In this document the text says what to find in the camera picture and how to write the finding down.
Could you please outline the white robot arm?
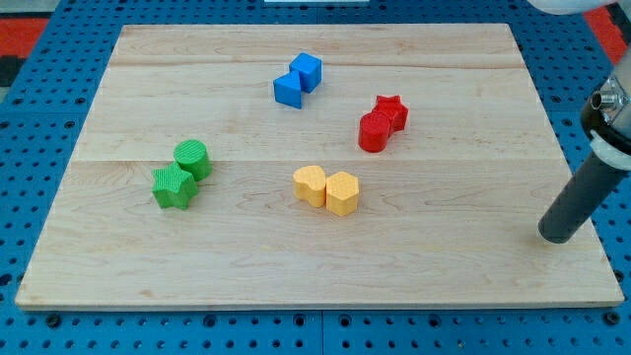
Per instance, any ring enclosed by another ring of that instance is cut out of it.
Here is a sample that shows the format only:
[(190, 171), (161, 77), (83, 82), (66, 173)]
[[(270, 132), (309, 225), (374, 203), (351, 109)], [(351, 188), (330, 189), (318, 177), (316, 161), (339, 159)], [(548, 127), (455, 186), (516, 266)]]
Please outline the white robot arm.
[[(528, 0), (552, 15), (585, 13), (615, 0)], [(583, 128), (598, 158), (615, 169), (630, 170), (630, 50), (615, 65), (585, 106)]]

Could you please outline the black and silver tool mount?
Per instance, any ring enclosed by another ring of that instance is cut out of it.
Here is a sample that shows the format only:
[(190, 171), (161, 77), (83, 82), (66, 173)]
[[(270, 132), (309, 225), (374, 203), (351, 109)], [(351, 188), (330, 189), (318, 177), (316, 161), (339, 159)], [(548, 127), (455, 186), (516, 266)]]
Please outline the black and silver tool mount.
[(630, 49), (593, 91), (582, 110), (582, 126), (596, 156), (609, 166), (630, 170)]

